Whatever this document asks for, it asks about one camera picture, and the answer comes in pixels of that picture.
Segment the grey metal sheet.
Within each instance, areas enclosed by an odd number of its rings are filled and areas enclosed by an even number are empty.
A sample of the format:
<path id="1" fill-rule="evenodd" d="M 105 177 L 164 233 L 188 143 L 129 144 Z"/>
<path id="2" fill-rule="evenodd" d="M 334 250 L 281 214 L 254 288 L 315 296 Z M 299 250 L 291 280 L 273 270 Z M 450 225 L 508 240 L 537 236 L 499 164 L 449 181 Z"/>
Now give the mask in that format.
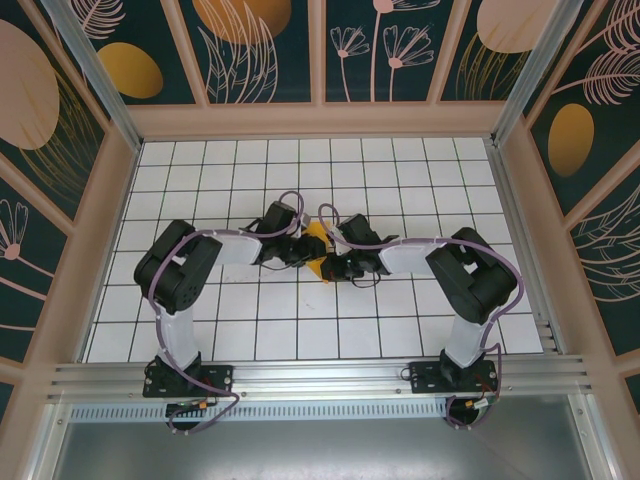
<path id="1" fill-rule="evenodd" d="M 507 398 L 481 426 L 439 418 L 75 424 L 54 480 L 595 480 L 568 402 Z"/>

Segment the aluminium mounting rail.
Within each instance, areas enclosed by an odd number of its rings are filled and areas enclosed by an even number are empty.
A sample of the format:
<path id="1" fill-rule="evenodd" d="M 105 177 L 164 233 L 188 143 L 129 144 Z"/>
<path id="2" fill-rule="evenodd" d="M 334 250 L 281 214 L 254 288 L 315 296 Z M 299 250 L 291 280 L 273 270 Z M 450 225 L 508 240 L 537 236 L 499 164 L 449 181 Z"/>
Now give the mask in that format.
<path id="1" fill-rule="evenodd" d="M 246 400 L 340 400 L 408 398 L 401 379 L 406 359 L 241 361 L 234 364 L 233 391 Z M 61 364 L 46 386 L 51 402 L 141 401 L 143 363 Z M 586 394 L 593 382 L 577 355 L 505 355 L 501 394 Z"/>

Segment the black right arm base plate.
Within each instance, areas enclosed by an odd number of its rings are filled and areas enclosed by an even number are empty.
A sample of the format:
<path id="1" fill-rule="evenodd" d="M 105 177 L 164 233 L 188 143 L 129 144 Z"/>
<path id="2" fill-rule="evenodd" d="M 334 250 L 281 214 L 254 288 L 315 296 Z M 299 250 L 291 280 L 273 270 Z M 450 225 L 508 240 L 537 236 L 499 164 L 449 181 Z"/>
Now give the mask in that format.
<path id="1" fill-rule="evenodd" d="M 498 386 L 496 365 L 481 359 L 468 368 L 455 364 L 443 366 L 439 361 L 409 364 L 409 382 L 414 394 L 480 394 L 483 387 L 494 391 Z"/>

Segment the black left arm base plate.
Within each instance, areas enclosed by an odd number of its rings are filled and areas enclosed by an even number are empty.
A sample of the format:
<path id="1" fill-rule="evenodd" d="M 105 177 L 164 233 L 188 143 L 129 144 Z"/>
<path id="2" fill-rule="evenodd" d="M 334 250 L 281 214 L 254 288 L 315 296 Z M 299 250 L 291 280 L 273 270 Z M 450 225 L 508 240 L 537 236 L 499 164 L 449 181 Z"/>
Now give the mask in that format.
<path id="1" fill-rule="evenodd" d="M 208 387 L 230 392 L 233 381 L 231 366 L 200 366 L 189 369 L 189 374 Z M 142 388 L 144 398 L 195 398 L 214 396 L 214 393 L 186 380 L 166 365 L 150 365 L 145 368 Z"/>

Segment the aluminium side rail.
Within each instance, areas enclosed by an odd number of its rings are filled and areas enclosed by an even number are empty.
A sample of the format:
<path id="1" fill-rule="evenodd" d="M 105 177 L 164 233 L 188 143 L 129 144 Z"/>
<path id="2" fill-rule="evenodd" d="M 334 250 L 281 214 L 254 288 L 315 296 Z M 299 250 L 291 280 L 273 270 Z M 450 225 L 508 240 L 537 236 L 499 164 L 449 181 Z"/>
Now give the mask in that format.
<path id="1" fill-rule="evenodd" d="M 490 142 L 485 147 L 523 274 L 534 321 L 541 337 L 543 351 L 545 354 L 564 355 L 566 345 L 559 330 L 545 282 L 540 277 L 540 265 L 513 181 L 500 150 Z"/>

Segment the wall panel with pink flowers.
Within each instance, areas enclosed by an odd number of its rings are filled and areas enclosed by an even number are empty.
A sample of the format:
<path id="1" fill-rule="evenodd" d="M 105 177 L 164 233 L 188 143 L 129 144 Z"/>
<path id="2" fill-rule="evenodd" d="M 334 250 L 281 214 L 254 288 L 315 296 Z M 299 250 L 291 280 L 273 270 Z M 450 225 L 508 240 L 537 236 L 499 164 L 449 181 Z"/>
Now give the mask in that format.
<path id="1" fill-rule="evenodd" d="M 454 0 L 327 0 L 328 102 L 427 99 Z"/>

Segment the wall panel with leaf outlines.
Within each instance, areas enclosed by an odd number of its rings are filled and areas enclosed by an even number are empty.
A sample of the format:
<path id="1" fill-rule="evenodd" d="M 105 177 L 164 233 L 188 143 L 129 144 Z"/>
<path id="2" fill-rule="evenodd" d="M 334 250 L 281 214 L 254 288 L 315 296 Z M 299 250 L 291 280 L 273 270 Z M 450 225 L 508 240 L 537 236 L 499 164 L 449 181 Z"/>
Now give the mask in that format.
<path id="1" fill-rule="evenodd" d="M 208 102 L 311 101 L 308 0 L 178 0 Z"/>

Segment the wall panel with orange oval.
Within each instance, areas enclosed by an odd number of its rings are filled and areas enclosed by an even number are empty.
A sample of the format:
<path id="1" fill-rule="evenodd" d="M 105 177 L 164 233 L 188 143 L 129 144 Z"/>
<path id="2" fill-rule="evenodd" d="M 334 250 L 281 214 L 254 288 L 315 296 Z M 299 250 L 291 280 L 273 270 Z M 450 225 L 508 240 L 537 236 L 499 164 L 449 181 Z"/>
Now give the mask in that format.
<path id="1" fill-rule="evenodd" d="M 181 0 L 65 0 L 130 107 L 206 104 Z"/>

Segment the wall panel with feather outlines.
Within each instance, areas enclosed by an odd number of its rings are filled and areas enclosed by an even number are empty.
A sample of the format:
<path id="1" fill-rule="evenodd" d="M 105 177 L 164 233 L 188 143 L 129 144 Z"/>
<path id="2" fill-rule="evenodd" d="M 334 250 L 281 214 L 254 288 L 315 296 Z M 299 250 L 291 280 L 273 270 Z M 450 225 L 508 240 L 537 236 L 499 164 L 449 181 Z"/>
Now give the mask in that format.
<path id="1" fill-rule="evenodd" d="M 531 127 L 564 214 L 640 140 L 640 0 L 607 0 Z"/>

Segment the aluminium corner post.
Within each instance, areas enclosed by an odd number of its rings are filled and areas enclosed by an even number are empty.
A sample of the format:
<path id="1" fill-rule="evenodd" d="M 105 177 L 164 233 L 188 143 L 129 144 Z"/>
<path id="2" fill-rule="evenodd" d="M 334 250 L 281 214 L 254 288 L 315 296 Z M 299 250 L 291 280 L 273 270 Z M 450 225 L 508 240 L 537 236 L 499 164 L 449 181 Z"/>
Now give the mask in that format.
<path id="1" fill-rule="evenodd" d="M 491 145 L 498 149 L 508 139 L 535 89 L 552 63 L 584 0 L 558 0 L 530 53 L 491 132 Z"/>
<path id="2" fill-rule="evenodd" d="M 91 43 L 107 40 L 125 19 L 123 0 L 39 1 L 126 143 L 138 152 L 140 134 Z"/>

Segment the wall panel with fern outlines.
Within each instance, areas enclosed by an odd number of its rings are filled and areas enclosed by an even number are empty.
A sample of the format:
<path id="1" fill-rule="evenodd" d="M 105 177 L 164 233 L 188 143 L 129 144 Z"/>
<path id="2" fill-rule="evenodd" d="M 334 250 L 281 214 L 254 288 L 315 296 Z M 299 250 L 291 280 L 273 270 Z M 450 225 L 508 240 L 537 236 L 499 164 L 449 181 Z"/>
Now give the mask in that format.
<path id="1" fill-rule="evenodd" d="M 640 166 L 571 237 L 614 354 L 640 349 Z"/>

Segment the wall panel with single flower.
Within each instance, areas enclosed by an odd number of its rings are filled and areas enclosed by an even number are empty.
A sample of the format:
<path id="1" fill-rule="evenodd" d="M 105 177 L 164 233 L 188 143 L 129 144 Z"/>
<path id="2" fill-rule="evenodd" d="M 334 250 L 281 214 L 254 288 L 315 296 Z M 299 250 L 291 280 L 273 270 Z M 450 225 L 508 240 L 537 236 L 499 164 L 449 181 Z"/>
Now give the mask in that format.
<path id="1" fill-rule="evenodd" d="M 66 243 L 0 162 L 0 357 L 11 363 L 28 358 Z"/>

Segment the wall panel with cream circle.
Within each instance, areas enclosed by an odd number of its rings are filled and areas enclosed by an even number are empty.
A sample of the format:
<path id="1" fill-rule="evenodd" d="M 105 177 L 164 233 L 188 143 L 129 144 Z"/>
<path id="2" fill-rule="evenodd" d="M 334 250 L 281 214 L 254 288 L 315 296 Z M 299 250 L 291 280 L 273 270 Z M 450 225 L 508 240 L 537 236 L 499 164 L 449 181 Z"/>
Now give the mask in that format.
<path id="1" fill-rule="evenodd" d="M 505 101 L 558 0 L 471 0 L 441 99 Z"/>

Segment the wall panel with gold lines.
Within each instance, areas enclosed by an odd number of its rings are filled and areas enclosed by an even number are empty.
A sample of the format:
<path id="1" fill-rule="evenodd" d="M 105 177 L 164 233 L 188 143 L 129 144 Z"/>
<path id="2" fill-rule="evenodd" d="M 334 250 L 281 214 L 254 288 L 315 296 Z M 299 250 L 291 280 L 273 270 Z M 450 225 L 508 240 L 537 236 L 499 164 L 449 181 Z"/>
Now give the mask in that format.
<path id="1" fill-rule="evenodd" d="M 73 220 L 104 135 L 18 0 L 0 0 L 0 154 Z"/>

